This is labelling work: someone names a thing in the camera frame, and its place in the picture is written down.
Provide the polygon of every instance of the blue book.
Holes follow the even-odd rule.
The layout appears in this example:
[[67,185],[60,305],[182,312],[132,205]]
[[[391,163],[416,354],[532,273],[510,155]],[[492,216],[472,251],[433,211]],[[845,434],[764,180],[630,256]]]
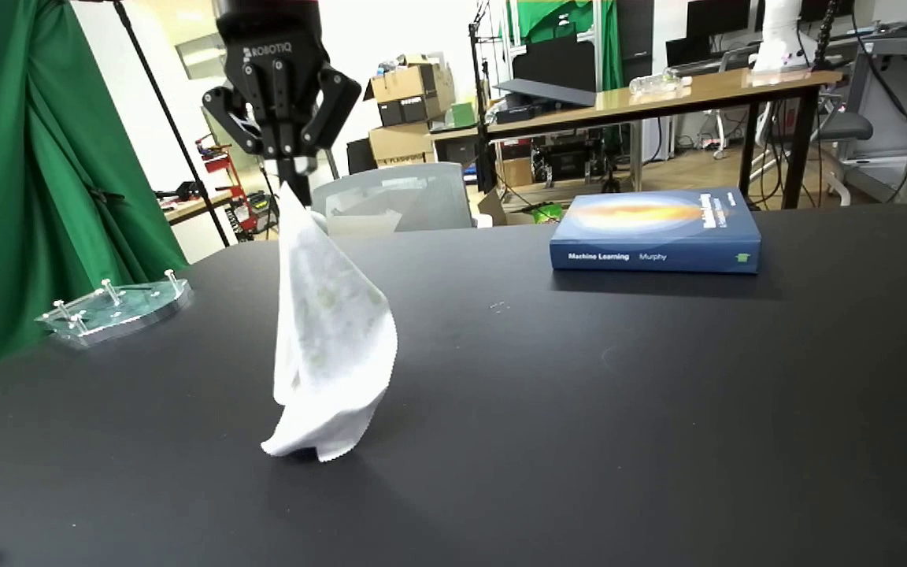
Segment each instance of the blue book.
[[762,232],[736,190],[572,200],[551,237],[557,270],[755,273]]

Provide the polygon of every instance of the black table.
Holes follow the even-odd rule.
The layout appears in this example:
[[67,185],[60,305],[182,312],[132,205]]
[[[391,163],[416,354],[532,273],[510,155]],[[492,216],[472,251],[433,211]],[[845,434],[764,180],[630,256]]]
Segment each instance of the black table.
[[0,563],[907,563],[907,209],[764,216],[760,279],[555,273],[545,227],[350,242],[395,388],[269,460],[274,245],[0,363]]

